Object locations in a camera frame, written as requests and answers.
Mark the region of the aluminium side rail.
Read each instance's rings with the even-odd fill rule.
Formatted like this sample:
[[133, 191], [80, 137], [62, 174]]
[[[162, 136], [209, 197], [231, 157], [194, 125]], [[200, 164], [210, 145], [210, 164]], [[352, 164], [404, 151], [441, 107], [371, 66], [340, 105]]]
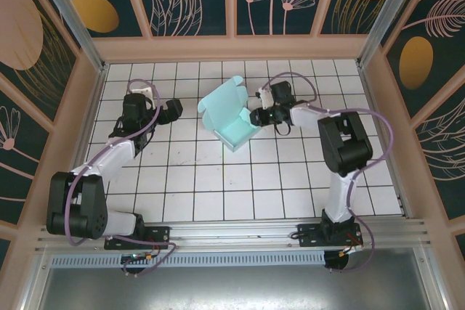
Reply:
[[374, 213], [380, 216], [403, 216], [411, 219], [415, 210], [411, 208], [409, 180], [404, 173], [403, 143], [409, 143], [407, 114], [401, 103], [393, 75], [384, 65], [371, 64], [360, 72], [370, 107], [382, 114], [392, 127], [393, 136], [382, 121], [374, 118], [378, 132], [376, 146], [390, 153], [381, 164], [368, 169], [365, 178], [373, 203]]
[[84, 162], [101, 89], [101, 71], [87, 57], [80, 57], [54, 122], [52, 176], [69, 173]]

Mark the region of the small lit circuit board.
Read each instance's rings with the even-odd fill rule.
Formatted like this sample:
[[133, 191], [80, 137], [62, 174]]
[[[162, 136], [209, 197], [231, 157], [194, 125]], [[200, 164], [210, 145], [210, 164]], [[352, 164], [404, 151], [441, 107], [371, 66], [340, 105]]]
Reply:
[[121, 264], [148, 264], [157, 254], [153, 253], [131, 253], [122, 255]]

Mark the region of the aluminium mounting beam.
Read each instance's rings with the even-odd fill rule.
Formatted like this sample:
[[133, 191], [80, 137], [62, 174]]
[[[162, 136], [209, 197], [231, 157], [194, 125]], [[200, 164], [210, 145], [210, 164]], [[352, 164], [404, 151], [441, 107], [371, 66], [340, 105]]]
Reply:
[[[417, 248], [431, 244], [421, 219], [403, 216], [366, 216], [376, 248]], [[316, 224], [319, 219], [268, 219], [245, 221], [174, 222], [169, 240], [180, 252], [224, 252], [296, 250], [299, 243], [290, 238], [299, 224]]]

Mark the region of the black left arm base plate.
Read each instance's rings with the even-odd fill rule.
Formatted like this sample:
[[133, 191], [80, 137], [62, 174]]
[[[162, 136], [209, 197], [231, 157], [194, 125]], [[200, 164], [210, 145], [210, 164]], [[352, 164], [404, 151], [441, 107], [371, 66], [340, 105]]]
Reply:
[[168, 247], [166, 245], [161, 245], [162, 242], [168, 242], [170, 238], [170, 228], [169, 227], [145, 227], [140, 231], [135, 232], [131, 235], [125, 236], [131, 240], [143, 241], [143, 242], [155, 242], [154, 245], [144, 245], [141, 243], [129, 242], [122, 240], [121, 238], [113, 238], [111, 240], [105, 240], [104, 249], [105, 250], [152, 250], [160, 248], [165, 250]]

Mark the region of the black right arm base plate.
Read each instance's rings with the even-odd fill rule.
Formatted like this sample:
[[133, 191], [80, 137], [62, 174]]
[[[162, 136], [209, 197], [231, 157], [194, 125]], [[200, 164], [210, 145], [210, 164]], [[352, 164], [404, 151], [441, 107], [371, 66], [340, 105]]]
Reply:
[[301, 247], [341, 247], [363, 245], [359, 224], [350, 224], [335, 232], [323, 228], [321, 224], [299, 224], [292, 237], [299, 241]]

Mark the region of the grey metal sheet panel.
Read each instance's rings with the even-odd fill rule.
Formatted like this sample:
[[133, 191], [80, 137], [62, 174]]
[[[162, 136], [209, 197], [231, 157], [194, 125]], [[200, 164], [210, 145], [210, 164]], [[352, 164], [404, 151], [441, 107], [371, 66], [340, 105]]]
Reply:
[[383, 249], [357, 272], [320, 265], [165, 266], [145, 276], [51, 253], [22, 310], [451, 310], [418, 248]]

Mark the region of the aluminium corner post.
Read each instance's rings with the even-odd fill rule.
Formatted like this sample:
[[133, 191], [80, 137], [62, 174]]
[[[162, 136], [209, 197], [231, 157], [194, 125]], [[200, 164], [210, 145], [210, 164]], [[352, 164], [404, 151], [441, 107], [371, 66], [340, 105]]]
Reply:
[[105, 67], [105, 62], [101, 58], [97, 47], [94, 45], [92, 38], [82, 23], [80, 17], [71, 0], [53, 0], [57, 8], [60, 10], [64, 17], [64, 20], [69, 25], [72, 33], [76, 37], [77, 41], [81, 45], [81, 48], [86, 53], [92, 65], [99, 71], [102, 72]]
[[372, 56], [381, 43], [384, 34], [394, 21], [404, 2], [405, 0], [386, 0], [384, 2], [378, 17], [368, 34], [367, 40], [357, 57], [357, 68], [359, 70], [363, 70], [370, 62]]

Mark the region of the light teal paper box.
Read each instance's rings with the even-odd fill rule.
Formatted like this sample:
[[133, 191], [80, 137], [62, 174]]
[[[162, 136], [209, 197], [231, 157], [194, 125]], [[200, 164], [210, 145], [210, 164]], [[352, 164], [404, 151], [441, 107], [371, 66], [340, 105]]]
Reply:
[[241, 76], [233, 76], [198, 103], [202, 124], [231, 152], [254, 136], [259, 127], [250, 121], [248, 92]]

